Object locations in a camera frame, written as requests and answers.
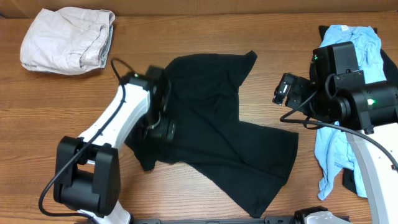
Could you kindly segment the black t-shirt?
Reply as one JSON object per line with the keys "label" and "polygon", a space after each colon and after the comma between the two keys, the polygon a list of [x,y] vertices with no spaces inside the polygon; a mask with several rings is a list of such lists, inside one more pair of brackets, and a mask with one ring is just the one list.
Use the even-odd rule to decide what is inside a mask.
{"label": "black t-shirt", "polygon": [[174,138],[135,131],[125,143],[144,170],[157,161],[184,162],[259,218],[288,181],[299,136],[239,119],[239,87],[256,59],[252,51],[174,59],[164,70],[172,85],[165,115],[175,121]]}

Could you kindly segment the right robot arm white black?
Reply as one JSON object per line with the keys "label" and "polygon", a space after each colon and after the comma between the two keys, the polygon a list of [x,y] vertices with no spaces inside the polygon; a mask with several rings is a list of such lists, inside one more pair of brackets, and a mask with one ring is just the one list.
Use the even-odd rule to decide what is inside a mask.
{"label": "right robot arm white black", "polygon": [[373,223],[397,223],[397,88],[367,84],[354,44],[313,50],[309,79],[283,74],[273,102],[300,111],[298,123],[346,134],[363,177]]}

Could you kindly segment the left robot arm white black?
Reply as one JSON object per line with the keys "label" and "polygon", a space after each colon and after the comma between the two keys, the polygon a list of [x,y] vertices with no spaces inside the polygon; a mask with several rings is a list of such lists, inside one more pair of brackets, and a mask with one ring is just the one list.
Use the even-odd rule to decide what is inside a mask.
{"label": "left robot arm white black", "polygon": [[54,182],[56,202],[92,223],[134,223],[119,202],[119,151],[125,142],[142,146],[148,139],[170,142],[175,122],[164,116],[171,83],[163,68],[121,78],[114,100],[96,122],[77,138],[65,136],[57,146]]}

